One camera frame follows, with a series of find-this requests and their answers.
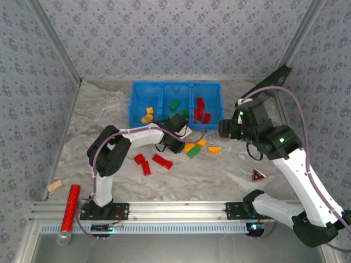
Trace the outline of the black perforated panel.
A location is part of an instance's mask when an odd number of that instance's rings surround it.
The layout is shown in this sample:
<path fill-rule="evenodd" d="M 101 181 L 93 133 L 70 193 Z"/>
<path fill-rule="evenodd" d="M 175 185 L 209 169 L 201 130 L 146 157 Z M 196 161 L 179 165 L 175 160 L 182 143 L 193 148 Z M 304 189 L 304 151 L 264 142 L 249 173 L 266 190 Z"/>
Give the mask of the black perforated panel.
<path fill-rule="evenodd" d="M 254 86 L 251 90 L 248 92 L 244 93 L 244 95 L 241 96 L 240 99 L 245 98 L 248 94 L 256 91 L 259 88 L 264 88 L 268 86 L 280 86 L 284 84 L 287 76 L 290 74 L 292 68 L 282 65 L 280 66 L 276 71 L 274 71 L 272 74 L 270 74 L 268 77 L 263 79 L 261 82 L 259 82 L 256 86 Z M 274 91 L 272 90 L 266 90 L 263 92 L 260 92 L 258 94 L 255 94 L 251 97 L 253 100 L 258 100 L 261 102 L 266 102 L 267 100 L 271 99 L 274 96 Z"/>

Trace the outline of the blue three-compartment plastic bin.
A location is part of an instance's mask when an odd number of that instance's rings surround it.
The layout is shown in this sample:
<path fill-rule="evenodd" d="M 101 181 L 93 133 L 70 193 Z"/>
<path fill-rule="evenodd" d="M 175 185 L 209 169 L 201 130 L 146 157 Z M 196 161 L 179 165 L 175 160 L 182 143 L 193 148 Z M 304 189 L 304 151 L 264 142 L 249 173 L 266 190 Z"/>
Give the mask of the blue three-compartment plastic bin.
<path fill-rule="evenodd" d="M 211 114 L 211 122 L 203 124 L 206 130 L 216 130 L 218 122 L 224 119 L 222 86 L 219 82 L 167 82 L 139 81 L 132 85 L 128 106 L 128 121 L 131 128 L 145 124 L 141 119 L 147 115 L 146 109 L 152 107 L 154 120 L 168 119 L 170 113 L 180 114 L 182 109 L 189 110 L 189 118 L 194 118 L 194 109 L 198 108 L 196 98 L 202 97 L 206 107 L 204 114 Z M 180 101 L 175 111 L 169 109 L 175 99 Z"/>

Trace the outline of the right electronics board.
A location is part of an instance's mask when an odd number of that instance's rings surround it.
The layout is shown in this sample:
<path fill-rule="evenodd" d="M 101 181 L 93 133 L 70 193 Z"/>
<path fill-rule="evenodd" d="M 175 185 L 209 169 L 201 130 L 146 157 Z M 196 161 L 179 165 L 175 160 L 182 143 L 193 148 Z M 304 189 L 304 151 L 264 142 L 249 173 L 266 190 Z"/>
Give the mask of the right electronics board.
<path fill-rule="evenodd" d="M 249 235 L 261 235 L 264 232 L 266 225 L 264 223 L 248 222 L 246 228 Z"/>

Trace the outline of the electronics board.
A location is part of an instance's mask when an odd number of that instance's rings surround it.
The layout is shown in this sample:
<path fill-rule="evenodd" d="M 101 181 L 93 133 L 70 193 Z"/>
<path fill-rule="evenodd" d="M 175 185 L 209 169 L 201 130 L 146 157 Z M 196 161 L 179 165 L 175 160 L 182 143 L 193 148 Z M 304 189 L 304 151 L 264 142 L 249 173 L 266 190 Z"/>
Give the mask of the electronics board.
<path fill-rule="evenodd" d="M 249 235 L 261 235 L 264 232 L 266 225 L 264 223 L 248 222 L 246 228 Z"/>
<path fill-rule="evenodd" d="M 90 227 L 91 232 L 116 232 L 124 228 L 123 224 L 109 223 L 109 224 L 93 224 Z"/>

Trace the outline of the left electronics board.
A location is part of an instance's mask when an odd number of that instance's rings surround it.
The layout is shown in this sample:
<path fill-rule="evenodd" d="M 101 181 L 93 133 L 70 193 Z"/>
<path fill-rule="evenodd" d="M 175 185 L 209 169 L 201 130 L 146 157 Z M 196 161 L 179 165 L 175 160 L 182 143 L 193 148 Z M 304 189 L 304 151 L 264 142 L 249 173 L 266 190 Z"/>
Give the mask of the left electronics board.
<path fill-rule="evenodd" d="M 93 224 L 90 227 L 91 232 L 116 232 L 124 228 L 123 224 L 109 223 L 109 224 Z"/>

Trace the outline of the red glitter tube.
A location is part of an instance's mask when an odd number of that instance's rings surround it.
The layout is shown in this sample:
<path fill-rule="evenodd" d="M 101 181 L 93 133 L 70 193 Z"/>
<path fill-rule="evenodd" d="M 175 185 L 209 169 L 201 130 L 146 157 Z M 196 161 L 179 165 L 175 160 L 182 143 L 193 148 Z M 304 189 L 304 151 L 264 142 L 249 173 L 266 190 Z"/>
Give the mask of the red glitter tube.
<path fill-rule="evenodd" d="M 80 195 L 80 189 L 81 187 L 79 185 L 72 185 L 70 187 L 70 192 L 67 199 L 65 212 L 61 223 L 61 229 L 56 238 L 56 242 L 60 246 L 67 245 L 71 240 L 71 231 L 73 226 L 73 220 L 75 217 L 78 198 Z"/>

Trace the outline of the small wooden block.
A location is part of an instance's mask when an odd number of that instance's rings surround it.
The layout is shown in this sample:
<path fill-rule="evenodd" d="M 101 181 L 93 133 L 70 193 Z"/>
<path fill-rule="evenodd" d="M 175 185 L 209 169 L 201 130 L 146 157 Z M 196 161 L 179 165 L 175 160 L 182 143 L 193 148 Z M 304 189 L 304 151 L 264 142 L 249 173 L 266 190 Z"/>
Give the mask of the small wooden block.
<path fill-rule="evenodd" d="M 61 188 L 63 186 L 63 182 L 61 180 L 57 180 L 47 186 L 47 190 L 49 193 Z"/>

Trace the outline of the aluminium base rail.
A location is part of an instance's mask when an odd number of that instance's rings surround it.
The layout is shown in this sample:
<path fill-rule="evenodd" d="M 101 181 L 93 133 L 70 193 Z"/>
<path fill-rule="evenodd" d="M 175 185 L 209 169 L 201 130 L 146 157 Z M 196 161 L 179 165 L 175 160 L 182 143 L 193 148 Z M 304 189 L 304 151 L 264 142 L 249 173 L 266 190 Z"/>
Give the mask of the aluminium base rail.
<path fill-rule="evenodd" d="M 191 202 L 130 202 L 119 204 L 111 211 L 112 221 L 125 222 L 222 222 L 268 221 L 267 216 L 257 215 L 250 218 L 240 202 L 227 204 L 228 201 L 191 201 Z M 27 216 L 30 221 L 60 222 L 66 208 L 65 202 L 34 202 Z"/>

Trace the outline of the aluminium frame post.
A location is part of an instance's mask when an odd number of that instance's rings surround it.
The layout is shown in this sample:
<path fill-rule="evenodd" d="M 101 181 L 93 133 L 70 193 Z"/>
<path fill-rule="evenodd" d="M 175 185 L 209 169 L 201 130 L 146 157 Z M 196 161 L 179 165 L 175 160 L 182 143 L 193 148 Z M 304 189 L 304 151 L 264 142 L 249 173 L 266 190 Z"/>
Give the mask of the aluminium frame post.
<path fill-rule="evenodd" d="M 291 66 L 293 58 L 297 54 L 300 46 L 302 45 L 310 28 L 313 26 L 314 21 L 318 17 L 320 11 L 327 0 L 311 0 L 304 16 L 302 17 L 293 37 L 291 38 L 281 60 L 279 66 Z"/>
<path fill-rule="evenodd" d="M 69 57 L 62 41 L 60 40 L 58 34 L 56 33 L 49 17 L 46 15 L 42 5 L 39 0 L 26 0 L 32 12 L 34 13 L 38 23 L 42 27 L 44 33 L 48 37 L 51 45 L 56 51 L 59 59 L 63 63 L 65 69 L 70 75 L 71 79 L 80 86 L 82 80 L 79 76 L 78 71 L 76 70 L 71 58 Z"/>

